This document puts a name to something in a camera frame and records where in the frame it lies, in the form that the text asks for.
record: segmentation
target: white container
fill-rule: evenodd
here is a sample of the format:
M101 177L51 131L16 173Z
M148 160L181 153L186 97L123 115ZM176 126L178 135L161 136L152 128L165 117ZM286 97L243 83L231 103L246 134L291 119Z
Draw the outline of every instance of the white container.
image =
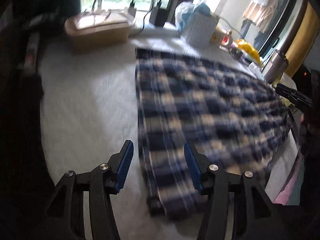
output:
M198 48L207 47L218 22L219 17L217 16L194 13L183 28L181 38L191 46Z

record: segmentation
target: white power adapter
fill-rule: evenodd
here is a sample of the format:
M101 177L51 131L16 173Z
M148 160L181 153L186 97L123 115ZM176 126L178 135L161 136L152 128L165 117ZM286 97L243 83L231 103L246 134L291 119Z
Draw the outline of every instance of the white power adapter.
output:
M130 6L129 7L125 7L124 8L124 11L128 14L130 14L132 17L136 17L136 12L137 12L137 9L134 7L134 3L130 3Z

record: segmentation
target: teal fabric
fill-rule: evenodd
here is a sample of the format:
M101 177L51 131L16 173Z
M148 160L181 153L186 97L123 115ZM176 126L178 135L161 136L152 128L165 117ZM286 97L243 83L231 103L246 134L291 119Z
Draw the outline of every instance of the teal fabric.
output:
M287 205L289 206L299 206L300 205L300 191L304 178L304 157L301 159L300 170L298 173L298 178L296 183L294 184L294 188L289 197Z

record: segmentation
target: plaid cloth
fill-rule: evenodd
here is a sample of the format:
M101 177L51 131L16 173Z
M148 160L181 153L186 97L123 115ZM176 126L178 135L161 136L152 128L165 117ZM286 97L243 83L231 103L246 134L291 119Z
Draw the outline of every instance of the plaid cloth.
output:
M150 212L202 208L183 146L195 143L212 163L252 171L263 185L268 164L290 130L287 109L269 84L220 63L137 49L139 158Z

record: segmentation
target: yellow tube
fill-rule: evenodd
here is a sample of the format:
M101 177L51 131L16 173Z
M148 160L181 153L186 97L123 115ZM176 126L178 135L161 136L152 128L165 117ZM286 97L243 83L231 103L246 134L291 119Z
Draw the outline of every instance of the yellow tube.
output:
M289 66L285 70L285 73L289 77L292 78L307 57L318 34L319 26L319 17L310 3L308 3L307 10L304 14L297 35L285 54L289 61Z

